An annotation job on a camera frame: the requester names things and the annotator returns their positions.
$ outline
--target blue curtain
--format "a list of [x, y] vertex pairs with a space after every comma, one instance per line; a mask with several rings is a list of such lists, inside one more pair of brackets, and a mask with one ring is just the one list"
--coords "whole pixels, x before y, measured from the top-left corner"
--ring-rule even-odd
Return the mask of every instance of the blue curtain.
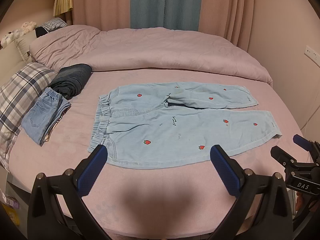
[[164, 27], [172, 30], [197, 31], [201, 0], [165, 0]]
[[197, 31], [200, 9], [201, 0], [130, 0], [130, 25]]
[[130, 0], [132, 29], [163, 27], [164, 0]]

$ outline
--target blue gripper pad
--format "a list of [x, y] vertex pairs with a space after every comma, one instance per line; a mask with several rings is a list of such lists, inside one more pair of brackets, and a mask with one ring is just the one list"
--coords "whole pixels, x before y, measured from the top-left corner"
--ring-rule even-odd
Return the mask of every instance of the blue gripper pad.
[[210, 160], [229, 194], [238, 198], [244, 184], [243, 169], [241, 166], [236, 160], [230, 159], [220, 145], [211, 147]]
[[79, 197], [87, 196], [108, 159], [104, 145], [98, 145], [75, 169], [74, 184]]
[[312, 151], [312, 143], [298, 134], [293, 136], [293, 142], [308, 152]]

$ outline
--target plaid pillow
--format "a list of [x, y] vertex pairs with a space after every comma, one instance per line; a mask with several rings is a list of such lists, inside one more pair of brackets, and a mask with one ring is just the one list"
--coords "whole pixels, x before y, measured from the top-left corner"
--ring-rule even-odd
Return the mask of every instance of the plaid pillow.
[[64, 20], [57, 17], [39, 25], [38, 27], [43, 27], [47, 32], [53, 32], [56, 29], [66, 26], [68, 26], [68, 24]]
[[9, 170], [9, 154], [24, 115], [57, 73], [33, 62], [15, 73], [0, 88], [0, 162]]

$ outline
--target screw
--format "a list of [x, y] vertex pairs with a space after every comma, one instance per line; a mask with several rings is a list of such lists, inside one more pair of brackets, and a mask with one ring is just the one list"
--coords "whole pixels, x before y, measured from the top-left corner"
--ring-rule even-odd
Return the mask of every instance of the screw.
[[248, 176], [251, 176], [253, 174], [253, 171], [250, 169], [245, 169], [244, 173], [247, 174]]
[[275, 173], [275, 177], [276, 177], [277, 179], [281, 179], [281, 178], [282, 178], [282, 175], [281, 175], [279, 172], [276, 172], [276, 173]]
[[42, 179], [43, 178], [43, 173], [41, 172], [41, 173], [39, 173], [38, 175], [37, 175], [37, 179]]
[[64, 174], [66, 174], [67, 176], [70, 176], [73, 173], [73, 169], [67, 169]]

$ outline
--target white plush bear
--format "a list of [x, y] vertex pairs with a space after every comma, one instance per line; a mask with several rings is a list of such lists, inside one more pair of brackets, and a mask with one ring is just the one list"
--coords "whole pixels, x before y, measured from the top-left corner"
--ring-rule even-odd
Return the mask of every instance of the white plush bear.
[[1, 39], [1, 46], [3, 48], [5, 48], [6, 46], [8, 46], [12, 41], [13, 41], [13, 38], [14, 38], [14, 34], [13, 33], [8, 33], [6, 34], [2, 39]]
[[21, 29], [24, 31], [25, 34], [31, 32], [36, 28], [37, 24], [35, 22], [25, 22], [22, 24]]
[[13, 39], [16, 40], [18, 38], [20, 38], [21, 36], [23, 36], [25, 33], [24, 31], [20, 28], [20, 29], [16, 29], [13, 31]]

